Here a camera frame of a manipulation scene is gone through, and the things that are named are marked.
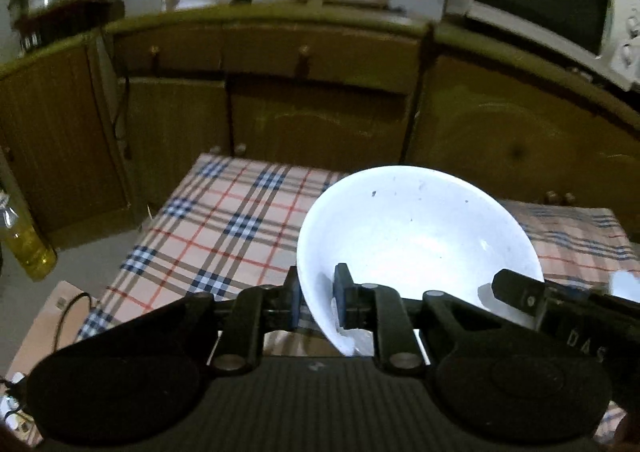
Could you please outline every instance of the yellow oil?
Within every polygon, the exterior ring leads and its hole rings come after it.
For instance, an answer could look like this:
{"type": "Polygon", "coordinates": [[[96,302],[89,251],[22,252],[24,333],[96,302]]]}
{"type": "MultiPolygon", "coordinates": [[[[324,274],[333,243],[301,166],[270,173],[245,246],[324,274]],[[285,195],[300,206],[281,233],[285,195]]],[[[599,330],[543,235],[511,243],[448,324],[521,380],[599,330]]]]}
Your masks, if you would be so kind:
{"type": "Polygon", "coordinates": [[[53,248],[45,242],[31,225],[24,223],[12,227],[12,232],[4,236],[15,258],[34,281],[49,275],[55,267],[58,257],[53,248]]]}

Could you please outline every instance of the plaid tablecloth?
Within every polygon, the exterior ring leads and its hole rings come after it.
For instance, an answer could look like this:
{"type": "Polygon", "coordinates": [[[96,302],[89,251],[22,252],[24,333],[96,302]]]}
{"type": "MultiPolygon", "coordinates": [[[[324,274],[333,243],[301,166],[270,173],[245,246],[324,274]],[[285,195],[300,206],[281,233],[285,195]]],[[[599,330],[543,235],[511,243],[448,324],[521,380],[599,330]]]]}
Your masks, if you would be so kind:
{"type": "MultiPolygon", "coordinates": [[[[123,262],[79,338],[95,335],[186,294],[235,298],[247,287],[281,285],[296,263],[300,226],[313,202],[342,175],[290,165],[201,155],[123,262]]],[[[546,278],[606,287],[640,263],[610,210],[503,205],[531,239],[546,278]]],[[[276,331],[265,353],[331,355],[308,316],[298,334],[276,331]]],[[[598,434],[615,429],[612,407],[598,434]]]]}

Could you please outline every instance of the power cord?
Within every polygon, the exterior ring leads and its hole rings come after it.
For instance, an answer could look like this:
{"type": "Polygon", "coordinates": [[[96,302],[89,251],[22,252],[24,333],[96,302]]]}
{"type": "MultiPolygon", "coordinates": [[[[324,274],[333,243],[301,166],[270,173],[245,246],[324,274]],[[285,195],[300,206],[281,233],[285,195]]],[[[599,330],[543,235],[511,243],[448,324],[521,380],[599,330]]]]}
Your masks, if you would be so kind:
{"type": "Polygon", "coordinates": [[[71,308],[82,298],[89,299],[89,311],[94,308],[94,299],[91,298],[87,292],[78,293],[75,297],[73,297],[69,303],[66,305],[65,310],[62,311],[62,315],[60,315],[60,320],[58,320],[58,326],[56,327],[56,336],[53,338],[53,352],[55,353],[58,350],[58,346],[60,345],[60,333],[62,333],[62,327],[65,324],[66,316],[71,311],[71,308]]]}

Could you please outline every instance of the drawer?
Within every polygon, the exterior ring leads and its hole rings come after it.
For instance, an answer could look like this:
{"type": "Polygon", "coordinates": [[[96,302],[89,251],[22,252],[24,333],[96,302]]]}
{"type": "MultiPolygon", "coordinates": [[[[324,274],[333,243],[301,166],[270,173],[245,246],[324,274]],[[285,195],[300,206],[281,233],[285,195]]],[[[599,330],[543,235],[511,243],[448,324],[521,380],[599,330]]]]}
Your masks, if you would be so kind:
{"type": "Polygon", "coordinates": [[[222,65],[220,26],[166,26],[116,36],[113,44],[119,74],[211,72],[222,65]]]}
{"type": "Polygon", "coordinates": [[[223,28],[227,72],[272,74],[413,92],[420,41],[398,35],[304,24],[223,28]]]}

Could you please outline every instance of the screw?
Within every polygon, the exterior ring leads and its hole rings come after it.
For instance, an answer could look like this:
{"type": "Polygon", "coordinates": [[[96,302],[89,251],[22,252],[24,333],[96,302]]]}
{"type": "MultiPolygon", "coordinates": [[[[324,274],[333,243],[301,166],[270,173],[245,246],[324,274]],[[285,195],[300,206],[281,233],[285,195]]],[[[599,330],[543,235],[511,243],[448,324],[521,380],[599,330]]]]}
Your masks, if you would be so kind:
{"type": "Polygon", "coordinates": [[[422,357],[414,353],[396,353],[389,361],[397,369],[415,369],[422,365],[422,357]]]}
{"type": "Polygon", "coordinates": [[[221,371],[237,371],[245,365],[246,360],[240,355],[220,355],[213,360],[213,366],[221,371]]]}

